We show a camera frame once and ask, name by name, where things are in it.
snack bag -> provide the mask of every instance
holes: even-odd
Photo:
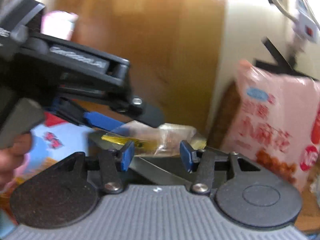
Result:
[[[197,133],[196,128],[187,125],[164,123],[152,128],[132,121],[116,128],[101,137],[121,148],[127,141],[134,141],[135,156],[139,157],[178,157],[180,142],[186,140],[194,149],[204,149],[206,139]]]
[[[221,150],[256,161],[302,191],[318,158],[320,83],[240,61],[238,113]]]

gray ribbed base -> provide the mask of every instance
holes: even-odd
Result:
[[[107,195],[86,219],[66,228],[20,225],[5,240],[302,240],[295,227],[242,228],[218,213],[210,199],[184,186],[131,185]]]

wooden cabinet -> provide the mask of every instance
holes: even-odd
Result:
[[[57,0],[55,9],[79,15],[73,41],[131,61],[135,94],[166,122],[205,131],[225,0]]]

metal screw head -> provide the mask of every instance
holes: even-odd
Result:
[[[108,152],[111,154],[115,154],[117,151],[117,149],[108,149]]]
[[[208,191],[208,186],[206,184],[197,183],[192,186],[192,190],[196,193],[204,193]]]
[[[108,182],[104,187],[109,191],[117,191],[121,188],[121,185],[117,182]]]
[[[132,99],[132,103],[135,106],[141,106],[142,105],[142,100],[141,100],[141,98],[134,98],[134,99]]]

human hand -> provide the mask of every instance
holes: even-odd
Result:
[[[0,190],[13,179],[14,170],[22,165],[31,146],[31,133],[26,133],[17,136],[12,147],[0,150]]]

